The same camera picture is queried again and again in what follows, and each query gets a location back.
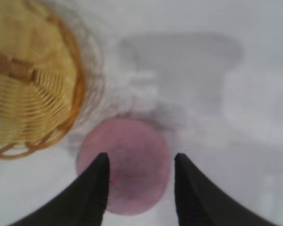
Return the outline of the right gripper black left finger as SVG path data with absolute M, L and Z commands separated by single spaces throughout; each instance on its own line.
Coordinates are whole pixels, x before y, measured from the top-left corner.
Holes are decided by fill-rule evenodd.
M 108 203 L 109 158 L 100 153 L 50 202 L 13 226 L 100 226 Z

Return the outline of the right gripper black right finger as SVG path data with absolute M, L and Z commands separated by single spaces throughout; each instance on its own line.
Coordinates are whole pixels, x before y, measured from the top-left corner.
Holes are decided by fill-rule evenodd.
M 181 226 L 272 226 L 214 182 L 184 153 L 175 156 L 175 205 Z

